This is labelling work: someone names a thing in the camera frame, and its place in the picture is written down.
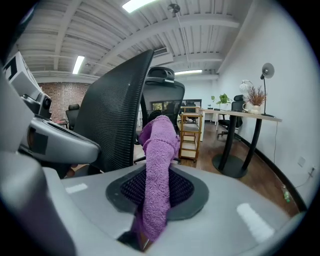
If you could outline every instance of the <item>chair headrest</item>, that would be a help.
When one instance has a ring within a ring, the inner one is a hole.
[[[68,107],[68,110],[78,110],[78,109],[80,109],[79,104],[71,104]]]
[[[235,102],[243,101],[243,100],[244,100],[244,95],[243,95],[243,94],[241,94],[241,95],[236,95],[236,96],[234,96],[233,100],[234,100]]]
[[[175,72],[172,69],[163,66],[154,66],[150,68],[147,76],[153,78],[164,78],[172,81],[175,80]]]

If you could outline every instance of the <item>wall outlet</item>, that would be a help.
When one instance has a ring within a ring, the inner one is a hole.
[[[300,156],[298,160],[298,165],[300,165],[301,167],[304,167],[305,162],[306,162],[306,159],[303,156]]]

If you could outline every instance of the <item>white table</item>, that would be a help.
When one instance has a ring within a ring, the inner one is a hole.
[[[251,113],[244,113],[244,112],[237,112],[237,111],[214,110],[214,109],[201,109],[200,111],[202,111],[202,116],[204,116],[206,113],[214,113],[217,115],[220,115],[220,114],[230,115],[230,125],[228,128],[228,135],[226,138],[223,154],[215,155],[212,159],[212,163],[219,172],[233,178],[240,178],[247,174],[248,165],[251,161],[251,158],[254,155],[254,152],[257,146],[262,120],[282,122],[282,119],[280,118],[261,115],[261,114],[251,114]],[[256,119],[251,146],[244,162],[234,155],[229,156],[232,142],[234,139],[237,117]],[[204,133],[204,125],[202,126],[202,129],[201,129],[202,136],[203,136],[203,133]]]

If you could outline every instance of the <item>desk lamp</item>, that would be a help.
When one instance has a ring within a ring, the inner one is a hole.
[[[275,74],[275,68],[271,63],[266,63],[262,67],[262,75],[260,76],[260,79],[263,80],[264,84],[264,113],[262,114],[263,116],[267,117],[272,117],[274,118],[273,115],[271,114],[266,114],[266,104],[267,104],[267,93],[266,93],[266,81],[265,78],[272,78]]]

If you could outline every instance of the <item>potted plant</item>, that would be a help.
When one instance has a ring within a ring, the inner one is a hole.
[[[231,103],[230,101],[232,101],[232,99],[228,98],[228,96],[225,93],[221,94],[219,96],[219,98],[220,98],[220,100],[216,104],[219,104],[219,105],[220,104],[225,104],[225,105],[223,105],[222,109],[226,109],[228,104]]]
[[[248,110],[250,113],[257,115],[261,114],[261,105],[266,100],[265,92],[262,90],[261,86],[255,88],[253,85],[249,85],[247,89],[247,96],[244,97],[244,99],[252,105],[252,109]]]

